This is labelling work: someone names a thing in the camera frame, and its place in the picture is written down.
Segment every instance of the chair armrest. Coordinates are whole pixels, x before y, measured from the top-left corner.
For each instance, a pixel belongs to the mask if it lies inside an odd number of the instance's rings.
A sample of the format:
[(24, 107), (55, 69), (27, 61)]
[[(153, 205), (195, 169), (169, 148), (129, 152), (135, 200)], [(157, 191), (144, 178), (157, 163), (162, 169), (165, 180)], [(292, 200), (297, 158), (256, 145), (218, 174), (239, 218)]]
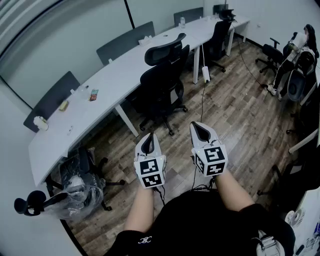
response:
[(273, 46), (273, 47), (277, 49), (277, 44), (280, 45), (280, 43), (279, 43), (277, 40), (274, 40), (274, 39), (271, 38), (271, 37), (270, 37), (270, 39), (271, 39), (272, 41), (274, 41), (274, 46)]

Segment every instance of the snack package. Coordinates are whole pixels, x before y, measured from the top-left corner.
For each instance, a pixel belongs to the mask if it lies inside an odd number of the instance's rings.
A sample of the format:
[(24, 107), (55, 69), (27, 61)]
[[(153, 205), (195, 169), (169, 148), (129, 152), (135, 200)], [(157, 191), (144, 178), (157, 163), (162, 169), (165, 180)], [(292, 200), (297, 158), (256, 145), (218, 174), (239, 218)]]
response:
[(93, 102), (97, 99), (98, 91), (99, 90), (92, 89), (89, 101)]

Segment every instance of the black shirt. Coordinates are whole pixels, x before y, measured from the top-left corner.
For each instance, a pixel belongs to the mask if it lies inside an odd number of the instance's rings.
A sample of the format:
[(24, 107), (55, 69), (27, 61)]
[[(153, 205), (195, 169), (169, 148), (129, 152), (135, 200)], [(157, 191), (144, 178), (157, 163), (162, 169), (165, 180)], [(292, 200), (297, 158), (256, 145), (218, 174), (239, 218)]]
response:
[(295, 235), (261, 205), (226, 209), (218, 192), (188, 191), (168, 202), (147, 233), (123, 231), (106, 256), (256, 255), (258, 230), (293, 255)]

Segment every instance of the wooden floor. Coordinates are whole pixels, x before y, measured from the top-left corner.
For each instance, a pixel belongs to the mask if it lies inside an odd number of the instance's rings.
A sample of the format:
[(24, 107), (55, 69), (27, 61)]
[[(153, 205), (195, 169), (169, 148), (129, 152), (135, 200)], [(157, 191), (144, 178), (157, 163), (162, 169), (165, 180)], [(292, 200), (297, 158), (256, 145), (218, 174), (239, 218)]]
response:
[[(269, 198), (256, 195), (257, 190), (270, 187), (275, 179), (271, 167), (277, 164), (280, 169), (290, 160), (288, 149), (297, 141), (286, 130), (293, 127), (290, 113), (295, 112), (296, 104), (284, 98), (281, 102), (272, 97), (255, 81), (246, 69), (240, 56), (260, 83), (271, 83), (272, 71), (260, 74), (263, 63), (255, 63), (256, 58), (265, 59), (260, 48), (246, 42), (240, 45), (235, 37), (230, 57), (223, 57), (219, 63), (226, 66), (226, 72), (210, 67), (212, 80), (206, 85), (203, 97), (202, 122), (215, 129), (228, 153), (228, 169), (239, 183), (253, 196), (254, 200), (268, 207)], [(81, 246), (89, 256), (102, 256), (112, 246), (117, 234), (122, 231), (124, 222), (133, 203), (139, 181), (134, 169), (134, 150), (137, 142), (147, 133), (155, 132), (162, 153), (167, 159), (165, 181), (165, 201), (177, 197), (193, 184), (195, 166), (191, 159), (191, 137), (189, 124), (200, 121), (204, 82), (199, 74), (199, 82), (193, 84), (193, 72), (185, 70), (181, 76), (184, 84), (184, 103), (189, 111), (177, 111), (168, 120), (175, 135), (170, 136), (165, 124), (149, 122), (146, 130), (135, 138), (122, 119), (117, 116), (87, 143), (95, 147), (96, 161), (107, 157), (103, 174), (107, 181), (124, 179), (125, 186), (107, 187), (104, 201), (112, 211), (99, 207), (93, 215), (69, 226)], [(131, 107), (124, 110), (133, 125), (138, 128), (143, 117)], [(197, 172), (195, 185), (207, 184)], [(162, 202), (155, 193), (155, 215), (162, 209)]]

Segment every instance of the black pants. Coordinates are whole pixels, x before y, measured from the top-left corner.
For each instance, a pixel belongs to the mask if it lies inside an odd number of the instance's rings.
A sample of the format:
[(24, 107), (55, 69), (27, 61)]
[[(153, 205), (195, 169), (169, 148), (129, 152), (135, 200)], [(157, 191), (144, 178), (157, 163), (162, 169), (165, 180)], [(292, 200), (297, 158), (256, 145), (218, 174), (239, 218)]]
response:
[[(294, 68), (295, 68), (294, 64), (291, 61), (286, 60), (282, 64), (282, 66), (279, 68), (278, 72), (276, 73), (276, 79), (275, 79), (273, 88), (278, 89), (278, 86), (279, 86), (284, 74), (287, 72), (291, 72)], [(281, 96), (284, 96), (287, 93), (287, 89), (288, 89), (287, 86), (283, 87), (282, 91), (280, 92)]]

